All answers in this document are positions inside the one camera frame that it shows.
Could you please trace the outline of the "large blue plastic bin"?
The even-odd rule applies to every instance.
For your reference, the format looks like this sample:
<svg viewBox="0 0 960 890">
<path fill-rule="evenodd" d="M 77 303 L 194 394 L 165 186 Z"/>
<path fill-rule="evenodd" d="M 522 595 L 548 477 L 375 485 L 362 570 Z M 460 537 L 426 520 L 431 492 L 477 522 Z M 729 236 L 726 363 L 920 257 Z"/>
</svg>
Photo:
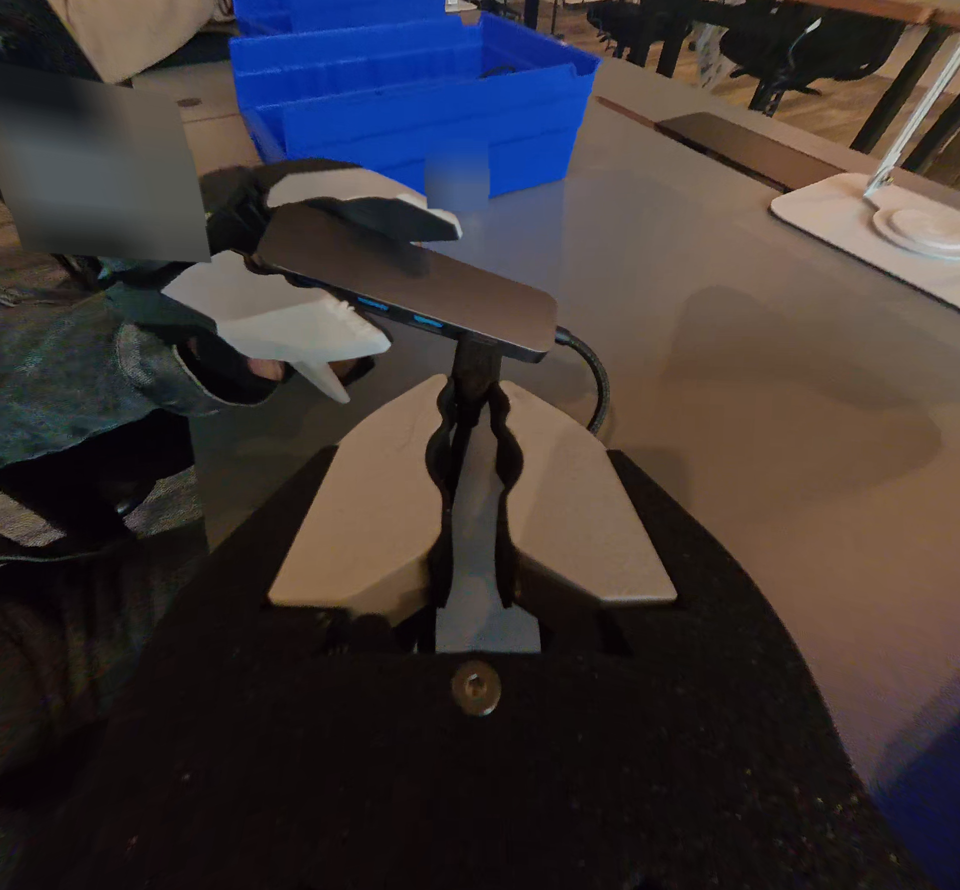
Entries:
<svg viewBox="0 0 960 890">
<path fill-rule="evenodd" d="M 239 112 L 265 163 L 326 159 L 415 191 L 474 161 L 492 198 L 567 175 L 601 60 L 482 13 L 229 44 Z"/>
</svg>

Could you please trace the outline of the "person's legs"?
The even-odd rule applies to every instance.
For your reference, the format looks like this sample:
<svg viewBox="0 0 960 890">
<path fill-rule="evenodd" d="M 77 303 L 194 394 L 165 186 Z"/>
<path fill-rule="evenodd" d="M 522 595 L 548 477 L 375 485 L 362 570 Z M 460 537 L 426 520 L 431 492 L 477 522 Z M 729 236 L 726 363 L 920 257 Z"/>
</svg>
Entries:
<svg viewBox="0 0 960 890">
<path fill-rule="evenodd" d="M 176 596 L 207 558 L 201 519 L 138 536 L 118 504 L 194 464 L 187 419 L 154 411 L 2 468 L 2 492 L 63 535 L 2 562 L 2 776 L 102 722 Z"/>
</svg>

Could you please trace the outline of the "black office chair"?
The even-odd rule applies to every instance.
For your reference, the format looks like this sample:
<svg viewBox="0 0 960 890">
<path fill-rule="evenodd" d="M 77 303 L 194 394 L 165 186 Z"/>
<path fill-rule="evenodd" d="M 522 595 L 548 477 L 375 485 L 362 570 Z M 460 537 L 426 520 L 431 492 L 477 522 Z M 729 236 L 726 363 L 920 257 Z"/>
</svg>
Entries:
<svg viewBox="0 0 960 890">
<path fill-rule="evenodd" d="M 765 31 L 728 30 L 719 52 L 733 79 L 757 85 L 749 109 L 773 117 L 787 93 L 820 95 L 820 80 L 857 82 L 872 76 L 892 55 L 906 24 L 833 9 L 803 11 Z"/>
<path fill-rule="evenodd" d="M 618 0 L 590 4 L 586 12 L 586 21 L 613 47 L 613 56 L 639 67 L 646 66 L 653 45 L 666 40 L 673 22 L 668 11 Z"/>
</svg>

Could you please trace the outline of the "dark flat device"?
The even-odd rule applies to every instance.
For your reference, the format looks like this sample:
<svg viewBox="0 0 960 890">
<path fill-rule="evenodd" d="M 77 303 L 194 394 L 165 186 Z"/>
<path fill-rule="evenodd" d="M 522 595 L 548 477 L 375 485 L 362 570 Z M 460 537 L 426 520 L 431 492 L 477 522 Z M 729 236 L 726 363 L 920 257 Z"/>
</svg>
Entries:
<svg viewBox="0 0 960 890">
<path fill-rule="evenodd" d="M 781 194 L 846 173 L 842 168 L 706 112 L 658 121 L 654 129 Z"/>
</svg>

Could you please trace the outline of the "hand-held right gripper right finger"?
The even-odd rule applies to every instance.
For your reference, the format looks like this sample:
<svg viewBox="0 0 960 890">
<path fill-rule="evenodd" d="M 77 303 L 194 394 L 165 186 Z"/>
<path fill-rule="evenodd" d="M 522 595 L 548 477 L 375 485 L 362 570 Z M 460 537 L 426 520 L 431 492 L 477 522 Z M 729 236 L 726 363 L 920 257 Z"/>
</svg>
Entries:
<svg viewBox="0 0 960 890">
<path fill-rule="evenodd" d="M 606 447 L 515 383 L 490 390 L 494 565 L 506 607 L 670 605 L 678 593 Z"/>
</svg>

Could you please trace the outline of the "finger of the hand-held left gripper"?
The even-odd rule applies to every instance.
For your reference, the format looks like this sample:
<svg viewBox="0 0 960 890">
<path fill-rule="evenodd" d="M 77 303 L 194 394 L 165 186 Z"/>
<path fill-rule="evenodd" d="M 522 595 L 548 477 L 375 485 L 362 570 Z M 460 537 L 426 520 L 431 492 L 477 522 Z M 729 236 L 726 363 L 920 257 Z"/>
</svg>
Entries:
<svg viewBox="0 0 960 890">
<path fill-rule="evenodd" d="M 243 356 L 281 361 L 338 403 L 350 397 L 331 365 L 383 354 L 392 344 L 347 302 L 280 274 L 255 274 L 235 252 L 190 266 L 162 293 L 212 320 Z"/>
<path fill-rule="evenodd" d="M 426 196 L 368 169 L 298 169 L 266 185 L 266 207 L 306 206 L 370 233 L 408 244 L 460 241 L 463 228 L 450 211 L 431 208 Z"/>
</svg>

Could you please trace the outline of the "black usb cable plug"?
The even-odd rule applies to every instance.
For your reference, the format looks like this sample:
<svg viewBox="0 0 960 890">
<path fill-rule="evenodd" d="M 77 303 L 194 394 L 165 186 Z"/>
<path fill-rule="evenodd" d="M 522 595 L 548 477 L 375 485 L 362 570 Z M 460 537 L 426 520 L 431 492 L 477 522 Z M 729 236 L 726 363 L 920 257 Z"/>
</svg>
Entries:
<svg viewBox="0 0 960 890">
<path fill-rule="evenodd" d="M 460 464 L 486 407 L 489 392 L 499 382 L 502 358 L 500 344 L 476 335 L 463 336 L 456 346 L 451 373 L 455 397 L 451 451 Z"/>
</svg>

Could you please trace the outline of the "blurred blue object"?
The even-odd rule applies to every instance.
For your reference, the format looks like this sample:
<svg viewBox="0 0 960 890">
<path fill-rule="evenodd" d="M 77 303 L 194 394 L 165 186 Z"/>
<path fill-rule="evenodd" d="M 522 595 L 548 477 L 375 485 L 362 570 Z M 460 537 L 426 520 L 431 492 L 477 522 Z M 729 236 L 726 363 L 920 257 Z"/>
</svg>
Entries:
<svg viewBox="0 0 960 890">
<path fill-rule="evenodd" d="M 940 888 L 959 887 L 959 737 L 941 737 L 880 791 L 894 832 Z"/>
</svg>

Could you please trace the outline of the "white lamp base stand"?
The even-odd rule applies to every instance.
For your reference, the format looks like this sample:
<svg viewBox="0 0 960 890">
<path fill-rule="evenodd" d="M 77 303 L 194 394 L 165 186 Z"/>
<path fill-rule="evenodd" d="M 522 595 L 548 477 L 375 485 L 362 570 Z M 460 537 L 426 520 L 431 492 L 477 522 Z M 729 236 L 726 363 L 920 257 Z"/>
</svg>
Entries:
<svg viewBox="0 0 960 890">
<path fill-rule="evenodd" d="M 894 183 L 913 133 L 959 68 L 953 51 L 871 177 L 841 174 L 775 198 L 782 222 L 959 308 L 959 212 Z"/>
</svg>

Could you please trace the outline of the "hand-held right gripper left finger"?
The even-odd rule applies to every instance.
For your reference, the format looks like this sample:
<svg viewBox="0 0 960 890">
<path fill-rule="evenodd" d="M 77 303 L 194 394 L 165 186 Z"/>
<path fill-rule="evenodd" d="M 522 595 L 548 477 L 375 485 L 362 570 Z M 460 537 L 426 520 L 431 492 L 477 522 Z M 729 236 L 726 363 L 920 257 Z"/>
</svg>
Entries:
<svg viewBox="0 0 960 890">
<path fill-rule="evenodd" d="M 269 589 L 277 608 L 332 608 L 400 624 L 427 606 L 443 495 L 427 467 L 449 386 L 429 377 L 339 442 Z"/>
</svg>

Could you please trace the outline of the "person's left forearm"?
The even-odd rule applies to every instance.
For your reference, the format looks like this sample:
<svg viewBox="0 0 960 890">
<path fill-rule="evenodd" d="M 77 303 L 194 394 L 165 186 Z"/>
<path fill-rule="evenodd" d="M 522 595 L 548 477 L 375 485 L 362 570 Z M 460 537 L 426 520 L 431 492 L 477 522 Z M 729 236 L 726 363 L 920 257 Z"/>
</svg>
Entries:
<svg viewBox="0 0 960 890">
<path fill-rule="evenodd" d="M 199 318 L 143 286 L 144 272 L 110 273 L 94 293 L 50 264 L 2 253 L 2 466 L 61 452 L 156 410 L 210 416 L 230 403 L 189 342 Z"/>
</svg>

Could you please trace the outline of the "grey usb hub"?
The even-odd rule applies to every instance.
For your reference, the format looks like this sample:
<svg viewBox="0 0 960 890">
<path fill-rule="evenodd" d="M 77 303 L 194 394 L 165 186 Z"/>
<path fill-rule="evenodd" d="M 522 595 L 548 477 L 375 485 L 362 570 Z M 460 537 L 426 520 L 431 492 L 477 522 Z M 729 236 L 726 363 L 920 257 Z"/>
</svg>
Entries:
<svg viewBox="0 0 960 890">
<path fill-rule="evenodd" d="M 524 363 L 541 361 L 556 341 L 558 304 L 546 292 L 318 207 L 274 211 L 256 255 L 270 272 L 365 316 L 455 342 L 476 339 Z"/>
</svg>

